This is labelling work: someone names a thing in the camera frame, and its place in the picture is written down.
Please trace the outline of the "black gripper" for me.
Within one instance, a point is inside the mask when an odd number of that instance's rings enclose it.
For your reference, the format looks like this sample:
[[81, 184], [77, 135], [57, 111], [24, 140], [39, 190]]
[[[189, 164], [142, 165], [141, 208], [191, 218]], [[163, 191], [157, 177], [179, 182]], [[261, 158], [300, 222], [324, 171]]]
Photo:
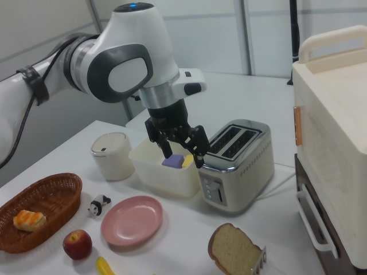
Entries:
[[185, 148], [193, 155], [196, 167], [201, 168], [210, 143], [203, 126], [189, 126], [184, 99], [168, 107], [148, 109], [148, 112], [150, 117], [145, 121], [148, 137], [151, 142], [157, 143], [165, 159], [173, 154], [169, 140], [184, 142]]

